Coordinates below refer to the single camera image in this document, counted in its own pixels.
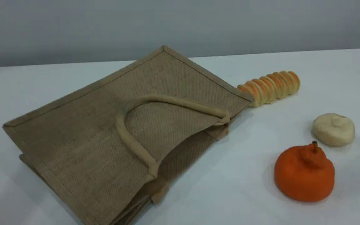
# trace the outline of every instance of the burlap tote bag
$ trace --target burlap tote bag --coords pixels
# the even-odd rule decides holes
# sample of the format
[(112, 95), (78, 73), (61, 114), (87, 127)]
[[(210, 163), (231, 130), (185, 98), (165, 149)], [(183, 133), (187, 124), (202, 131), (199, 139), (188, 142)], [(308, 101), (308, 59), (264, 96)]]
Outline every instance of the burlap tote bag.
[(129, 224), (252, 101), (161, 47), (3, 128), (84, 224)]

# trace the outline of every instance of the table surface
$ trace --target table surface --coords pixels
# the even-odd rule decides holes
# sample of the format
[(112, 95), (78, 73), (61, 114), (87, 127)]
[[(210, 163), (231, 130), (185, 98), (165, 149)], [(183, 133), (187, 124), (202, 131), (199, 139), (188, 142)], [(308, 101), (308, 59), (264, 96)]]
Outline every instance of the table surface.
[[(171, 186), (137, 224), (360, 224), (360, 49), (196, 57), (194, 62), (236, 86), (268, 73), (293, 70), (297, 94), (248, 108)], [(132, 61), (0, 67), (0, 225), (76, 225), (81, 221), (18, 158), (4, 122), (97, 81)], [(336, 169), (332, 194), (304, 204), (275, 187), (277, 156), (309, 144), (312, 121), (335, 112), (351, 118), (347, 147), (321, 144)]]

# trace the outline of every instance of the bread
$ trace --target bread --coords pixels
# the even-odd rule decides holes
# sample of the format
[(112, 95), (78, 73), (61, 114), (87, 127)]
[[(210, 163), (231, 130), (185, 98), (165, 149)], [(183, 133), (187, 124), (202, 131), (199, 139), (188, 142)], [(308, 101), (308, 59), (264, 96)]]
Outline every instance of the bread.
[(259, 79), (252, 79), (252, 82), (254, 82), (256, 85), (260, 87), (262, 90), (262, 104), (269, 103), (269, 87), (261, 80)]
[(249, 85), (241, 84), (237, 86), (237, 89), (249, 94), (252, 94), (255, 101), (250, 104), (250, 107), (259, 107), (260, 106), (260, 94), (257, 88), (251, 88)]
[(268, 77), (260, 77), (259, 79), (261, 81), (263, 81), (266, 84), (267, 88), (269, 89), (269, 102), (268, 103), (274, 102), (277, 98), (277, 94), (280, 93), (276, 88), (276, 84), (274, 83), (274, 81), (272, 81)]
[(252, 94), (255, 102), (250, 107), (259, 107), (283, 99), (289, 94), (295, 94), (300, 88), (300, 79), (293, 71), (280, 71), (268, 74), (259, 79), (252, 79), (238, 85), (240, 91)]

